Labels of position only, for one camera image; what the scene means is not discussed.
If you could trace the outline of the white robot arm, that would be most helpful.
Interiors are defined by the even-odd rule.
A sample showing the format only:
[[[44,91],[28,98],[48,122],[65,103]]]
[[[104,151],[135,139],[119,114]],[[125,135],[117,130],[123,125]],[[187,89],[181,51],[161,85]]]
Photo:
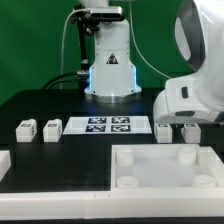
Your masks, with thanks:
[[[111,6],[109,0],[79,2],[95,38],[95,61],[85,94],[109,103],[139,94],[123,10]],[[224,0],[184,0],[174,35],[180,53],[195,72],[166,82],[154,103],[154,121],[224,122]]]

